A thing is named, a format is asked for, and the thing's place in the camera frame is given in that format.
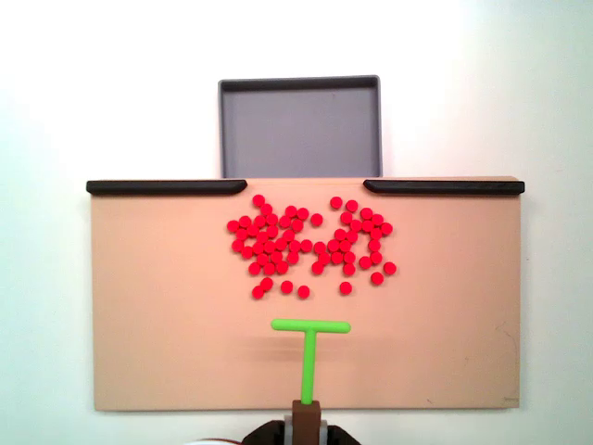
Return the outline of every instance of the wooden board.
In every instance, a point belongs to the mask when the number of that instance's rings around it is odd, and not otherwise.
[[[371,286],[357,271],[340,296],[341,268],[314,276],[312,254],[274,289],[232,253],[226,223],[307,207],[330,239],[333,196],[356,199],[395,227],[382,252],[397,273]],[[382,196],[359,179],[249,180],[228,197],[93,197],[97,410],[287,409],[300,392],[303,338],[273,318],[348,321],[319,335],[315,399],[322,408],[504,408],[519,404],[520,199]],[[360,241],[353,250],[366,251]]]

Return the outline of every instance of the gray tray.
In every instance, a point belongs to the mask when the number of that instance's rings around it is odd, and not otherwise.
[[[382,174],[377,76],[219,82],[224,178]]]

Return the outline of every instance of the black rubber edge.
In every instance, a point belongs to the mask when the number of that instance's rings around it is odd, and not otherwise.
[[[245,179],[202,181],[88,181],[93,196],[203,196],[236,195],[247,187]]]
[[[385,195],[512,196],[525,191],[523,181],[409,181],[367,179],[364,186]]]

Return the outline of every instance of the white background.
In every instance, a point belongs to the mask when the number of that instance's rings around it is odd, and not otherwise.
[[[522,402],[324,416],[365,445],[592,443],[593,5],[495,3],[2,4],[0,442],[240,439],[281,418],[94,411],[85,181],[217,177],[219,79],[378,74],[386,176],[526,182]]]

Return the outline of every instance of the green handle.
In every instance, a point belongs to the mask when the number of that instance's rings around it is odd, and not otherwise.
[[[316,320],[275,319],[271,328],[276,331],[299,331],[305,333],[305,353],[303,356],[303,383],[301,385],[300,402],[311,405],[313,402],[313,381],[315,377],[315,347],[318,332],[347,334],[350,323],[322,322]]]

